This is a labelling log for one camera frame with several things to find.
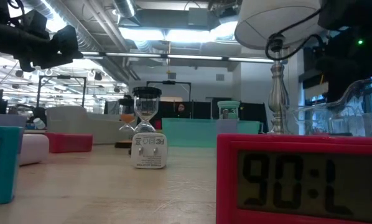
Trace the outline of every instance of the green lid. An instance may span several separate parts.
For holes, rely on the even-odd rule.
[[[239,108],[240,102],[239,101],[220,101],[218,102],[218,106],[220,108],[229,108],[229,109]]]

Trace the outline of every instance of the pink box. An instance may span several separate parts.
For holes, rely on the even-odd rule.
[[[49,138],[49,152],[90,152],[93,136],[91,134],[46,133]]]

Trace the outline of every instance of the lamp shade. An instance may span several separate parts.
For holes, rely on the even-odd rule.
[[[236,27],[236,40],[243,46],[262,50],[270,35],[294,24],[320,9],[320,0],[248,0],[243,1]],[[284,46],[290,46],[317,34],[322,28],[319,16],[283,33]]]

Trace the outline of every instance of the ceiling light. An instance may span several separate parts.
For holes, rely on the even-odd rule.
[[[103,57],[102,56],[84,56],[84,59],[103,60]]]
[[[81,52],[81,54],[83,55],[91,55],[91,56],[97,56],[99,55],[99,52]]]
[[[22,70],[16,70],[16,72],[14,73],[14,75],[16,77],[22,78],[23,77],[23,71]]]
[[[200,59],[200,60],[221,60],[222,59],[222,57],[217,57],[217,56],[199,56],[199,55],[168,55],[168,58]]]
[[[34,93],[34,92],[18,92],[18,91],[4,91],[4,94],[5,95],[25,95],[25,96],[37,96],[38,93]],[[40,96],[53,96],[53,97],[56,97],[56,96],[66,96],[66,97],[71,97],[71,98],[82,98],[82,94],[74,94],[74,93],[40,93]],[[91,98],[92,94],[85,94],[85,98]],[[118,99],[119,97],[122,97],[124,96],[124,94],[120,93],[120,94],[116,94],[116,95],[95,95],[96,97],[98,98],[109,98],[109,99]]]
[[[145,57],[145,58],[161,58],[159,54],[139,54],[139,53],[106,53],[107,56],[117,57]]]
[[[157,29],[128,29],[119,28],[119,31],[125,39],[143,41],[143,40],[163,40],[164,35]]]
[[[118,86],[115,86],[114,87],[114,92],[115,93],[119,93],[120,91],[121,91],[121,89]]]
[[[69,87],[83,87],[84,85],[80,85],[80,84],[68,84],[66,86],[69,86]],[[86,85],[86,87],[88,88],[104,88],[104,87],[111,87],[113,86],[112,84],[102,84],[102,85]]]
[[[103,71],[103,67],[89,59],[73,59],[72,63],[61,65],[62,68],[82,68],[85,70],[100,70]]]
[[[95,80],[96,81],[101,81],[102,80],[101,72],[95,72]]]
[[[237,21],[221,24],[217,28],[211,30],[211,35],[216,39],[219,37],[234,36],[236,26]]]
[[[170,30],[166,39],[180,43],[207,43],[215,40],[207,30]]]
[[[229,61],[231,62],[258,62],[258,63],[273,63],[273,60],[266,58],[238,58],[230,57]]]
[[[48,69],[45,71],[45,75],[47,76],[51,76],[53,74],[53,71],[51,71],[51,69]]]

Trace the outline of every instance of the table surface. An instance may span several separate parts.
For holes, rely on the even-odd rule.
[[[19,169],[0,224],[215,223],[214,149],[169,149],[162,170],[135,169],[127,149],[50,154]]]

